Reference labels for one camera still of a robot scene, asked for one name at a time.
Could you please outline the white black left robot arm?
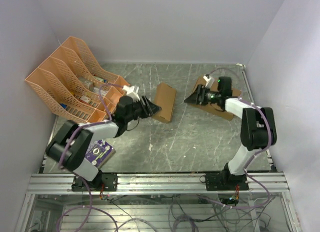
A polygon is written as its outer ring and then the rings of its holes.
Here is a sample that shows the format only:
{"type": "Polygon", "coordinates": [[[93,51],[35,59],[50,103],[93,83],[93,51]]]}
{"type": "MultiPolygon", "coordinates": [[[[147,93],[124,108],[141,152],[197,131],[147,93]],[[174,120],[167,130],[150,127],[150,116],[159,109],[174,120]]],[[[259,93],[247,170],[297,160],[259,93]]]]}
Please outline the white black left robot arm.
{"type": "Polygon", "coordinates": [[[102,185],[102,178],[98,175],[100,170],[85,158],[89,145],[117,138],[127,131],[129,122],[152,117],[161,110],[145,96],[138,101],[122,96],[110,120],[85,124],[67,120],[46,147],[45,154],[59,167],[82,177],[89,190],[96,191],[102,185]]]}

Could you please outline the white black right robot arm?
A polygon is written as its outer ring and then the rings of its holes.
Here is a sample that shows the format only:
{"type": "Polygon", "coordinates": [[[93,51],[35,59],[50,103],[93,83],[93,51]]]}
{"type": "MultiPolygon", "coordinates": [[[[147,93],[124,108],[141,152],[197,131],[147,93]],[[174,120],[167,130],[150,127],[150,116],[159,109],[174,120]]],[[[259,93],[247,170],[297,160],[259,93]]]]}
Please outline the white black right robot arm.
{"type": "Polygon", "coordinates": [[[205,84],[197,84],[184,102],[201,108],[212,107],[218,115],[232,114],[241,119],[241,145],[234,157],[225,165],[220,178],[226,190],[238,184],[251,162],[262,152],[277,142],[277,131],[273,109],[260,107],[237,96],[232,87],[232,79],[220,76],[215,79],[206,74],[205,84]]]}

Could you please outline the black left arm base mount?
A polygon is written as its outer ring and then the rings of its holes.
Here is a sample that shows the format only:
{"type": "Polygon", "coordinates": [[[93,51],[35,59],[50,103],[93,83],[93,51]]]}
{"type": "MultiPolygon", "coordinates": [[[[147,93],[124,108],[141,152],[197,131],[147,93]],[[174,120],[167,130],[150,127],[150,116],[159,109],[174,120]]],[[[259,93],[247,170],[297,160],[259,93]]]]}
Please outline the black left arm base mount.
{"type": "Polygon", "coordinates": [[[90,191],[115,192],[118,186],[118,175],[116,173],[99,172],[93,181],[83,181],[79,176],[75,176],[71,190],[73,192],[87,191],[85,182],[90,191]]]}

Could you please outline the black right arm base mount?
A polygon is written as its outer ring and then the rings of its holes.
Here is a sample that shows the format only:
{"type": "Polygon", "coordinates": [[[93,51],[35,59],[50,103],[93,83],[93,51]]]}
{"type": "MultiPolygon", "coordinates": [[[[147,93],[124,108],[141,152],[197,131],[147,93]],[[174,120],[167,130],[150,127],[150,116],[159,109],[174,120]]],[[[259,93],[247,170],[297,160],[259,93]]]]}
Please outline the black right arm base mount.
{"type": "Polygon", "coordinates": [[[205,187],[207,191],[247,191],[249,185],[246,175],[223,175],[221,172],[206,173],[205,187]]]}

